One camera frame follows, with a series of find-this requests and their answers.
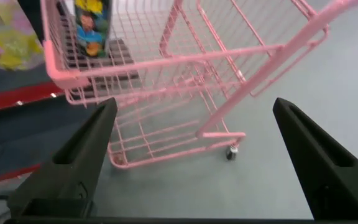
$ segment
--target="shopping cart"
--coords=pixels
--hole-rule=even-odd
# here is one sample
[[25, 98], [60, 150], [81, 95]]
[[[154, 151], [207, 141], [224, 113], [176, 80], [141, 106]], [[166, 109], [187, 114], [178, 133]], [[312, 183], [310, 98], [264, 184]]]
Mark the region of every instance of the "shopping cart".
[[321, 12], [305, 0], [113, 1], [105, 58], [80, 55], [65, 1], [41, 3], [48, 74], [73, 105], [117, 100], [108, 154], [125, 169], [222, 147], [234, 159], [246, 134], [230, 132], [225, 115], [322, 43], [327, 24], [358, 1]]

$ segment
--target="colorful fabric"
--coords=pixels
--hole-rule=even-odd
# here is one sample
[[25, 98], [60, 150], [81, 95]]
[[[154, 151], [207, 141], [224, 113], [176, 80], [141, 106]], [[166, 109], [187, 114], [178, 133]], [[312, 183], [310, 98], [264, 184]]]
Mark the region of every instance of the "colorful fabric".
[[0, 0], [0, 68], [27, 70], [43, 62], [42, 45], [20, 5]]

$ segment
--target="caster wheel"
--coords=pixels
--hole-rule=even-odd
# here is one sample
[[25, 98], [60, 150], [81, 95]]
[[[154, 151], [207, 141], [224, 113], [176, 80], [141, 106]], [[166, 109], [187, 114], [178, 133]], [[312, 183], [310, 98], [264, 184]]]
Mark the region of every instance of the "caster wheel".
[[228, 159], [229, 161], [235, 160], [237, 153], [238, 153], [238, 148], [236, 146], [229, 146], [226, 149], [226, 159]]

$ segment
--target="cartoon print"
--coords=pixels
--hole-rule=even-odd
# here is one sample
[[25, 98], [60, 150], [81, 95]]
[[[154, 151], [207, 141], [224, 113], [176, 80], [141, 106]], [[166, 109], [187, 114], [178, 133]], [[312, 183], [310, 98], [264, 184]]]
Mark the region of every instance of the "cartoon print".
[[76, 0], [77, 38], [81, 51], [90, 57], [103, 54], [108, 33], [107, 0]]

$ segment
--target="gray floor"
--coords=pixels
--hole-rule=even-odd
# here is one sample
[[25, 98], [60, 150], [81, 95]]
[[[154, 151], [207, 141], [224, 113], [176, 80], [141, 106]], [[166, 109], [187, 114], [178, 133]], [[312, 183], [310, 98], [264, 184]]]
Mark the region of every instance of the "gray floor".
[[236, 162], [222, 151], [132, 170], [106, 160], [95, 196], [98, 215], [312, 218], [272, 106], [276, 97], [294, 102], [358, 157], [358, 8], [331, 27], [329, 39], [276, 85], [229, 114], [230, 130], [247, 133]]

